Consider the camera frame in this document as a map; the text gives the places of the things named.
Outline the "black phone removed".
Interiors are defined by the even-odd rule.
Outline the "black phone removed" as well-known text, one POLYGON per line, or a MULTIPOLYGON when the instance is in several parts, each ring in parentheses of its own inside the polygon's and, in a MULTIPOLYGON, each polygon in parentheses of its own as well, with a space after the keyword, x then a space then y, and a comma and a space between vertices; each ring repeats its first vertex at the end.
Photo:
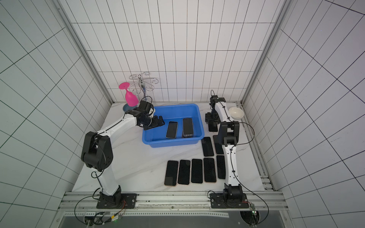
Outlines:
POLYGON ((166 138, 167 139, 175 139, 177 136, 178 122, 170 121, 168 123, 166 138))
POLYGON ((204 158, 204 181, 205 182, 216 182, 216 171, 215 171, 215 161, 213 158, 204 158))
POLYGON ((192 159, 191 183, 203 183, 203 161, 202 159, 192 159))
POLYGON ((191 161, 190 160, 180 160, 177 183, 181 185, 190 184, 190 171, 191 171, 191 161))
POLYGON ((216 122, 209 122, 208 123, 208 131, 209 132, 218 132, 218 124, 216 122))
POLYGON ((178 161, 168 161, 165 172, 164 184, 166 186, 176 186, 178 176, 178 161))

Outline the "black phone stack top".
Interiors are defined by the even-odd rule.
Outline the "black phone stack top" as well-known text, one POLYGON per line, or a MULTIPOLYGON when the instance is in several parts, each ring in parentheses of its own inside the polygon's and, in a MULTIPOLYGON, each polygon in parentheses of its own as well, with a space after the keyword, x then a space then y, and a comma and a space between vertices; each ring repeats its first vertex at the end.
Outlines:
POLYGON ((204 157, 213 157, 214 156, 214 150, 213 150, 213 144, 210 137, 204 137, 201 140, 202 144, 202 150, 204 157))

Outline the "black phone stack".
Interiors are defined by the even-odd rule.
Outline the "black phone stack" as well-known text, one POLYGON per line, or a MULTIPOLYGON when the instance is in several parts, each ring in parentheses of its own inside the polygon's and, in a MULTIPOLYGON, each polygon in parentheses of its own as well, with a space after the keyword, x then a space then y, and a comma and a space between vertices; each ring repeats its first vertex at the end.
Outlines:
POLYGON ((204 137, 201 140, 202 144, 202 150, 204 157, 213 157, 214 156, 214 150, 213 150, 213 144, 210 137, 204 137))
POLYGON ((194 125, 192 118, 184 118, 182 120, 183 123, 183 132, 182 137, 183 138, 190 138, 194 135, 194 125))

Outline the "black phone stack under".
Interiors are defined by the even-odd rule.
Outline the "black phone stack under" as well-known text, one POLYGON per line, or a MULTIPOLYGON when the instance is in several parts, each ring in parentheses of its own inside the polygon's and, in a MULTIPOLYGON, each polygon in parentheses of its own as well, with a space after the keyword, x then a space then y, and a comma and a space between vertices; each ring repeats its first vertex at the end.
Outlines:
POLYGON ((214 141, 214 146, 215 146, 215 151, 217 155, 222 155, 224 154, 222 145, 219 144, 219 140, 218 140, 218 135, 214 135, 213 136, 213 141, 214 141))

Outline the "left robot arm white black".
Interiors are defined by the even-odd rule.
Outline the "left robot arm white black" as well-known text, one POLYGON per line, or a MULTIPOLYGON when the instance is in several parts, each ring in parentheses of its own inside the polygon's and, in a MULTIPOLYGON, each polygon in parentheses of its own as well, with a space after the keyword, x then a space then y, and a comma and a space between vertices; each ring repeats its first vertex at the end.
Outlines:
POLYGON ((127 111, 122 118, 98 132, 88 132, 82 147, 81 160, 86 167, 92 169, 92 178, 98 180, 101 192, 98 208, 117 208, 125 204, 124 194, 117 183, 113 170, 114 158, 112 142, 135 126, 145 131, 160 126, 165 122, 162 116, 155 116, 153 110, 145 111, 140 108, 127 111))

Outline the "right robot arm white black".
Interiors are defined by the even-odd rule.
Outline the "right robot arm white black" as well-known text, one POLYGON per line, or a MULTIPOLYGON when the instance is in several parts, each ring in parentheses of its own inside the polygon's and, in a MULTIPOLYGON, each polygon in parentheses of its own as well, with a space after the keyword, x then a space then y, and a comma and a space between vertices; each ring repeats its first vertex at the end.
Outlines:
POLYGON ((211 111, 205 114, 205 122, 210 132, 217 132, 218 144, 222 147, 225 159, 225 183, 223 189, 224 203, 232 207, 246 201, 238 180, 236 146, 239 144, 240 123, 229 114, 226 100, 212 95, 211 111))

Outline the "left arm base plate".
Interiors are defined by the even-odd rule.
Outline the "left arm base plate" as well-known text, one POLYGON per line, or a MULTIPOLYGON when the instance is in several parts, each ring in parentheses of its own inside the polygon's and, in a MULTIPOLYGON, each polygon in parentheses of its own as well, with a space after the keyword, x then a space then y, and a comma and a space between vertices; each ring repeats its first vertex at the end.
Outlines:
POLYGON ((113 196, 101 194, 98 199, 97 209, 134 209, 137 194, 135 193, 116 193, 113 196))

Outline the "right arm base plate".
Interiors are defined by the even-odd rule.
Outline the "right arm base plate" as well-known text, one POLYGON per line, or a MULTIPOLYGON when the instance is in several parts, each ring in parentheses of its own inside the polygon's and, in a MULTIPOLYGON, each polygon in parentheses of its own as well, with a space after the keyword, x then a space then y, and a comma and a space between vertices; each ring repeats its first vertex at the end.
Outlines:
POLYGON ((225 199, 222 193, 210 193, 208 198, 212 209, 248 209, 250 207, 245 193, 242 199, 225 199))

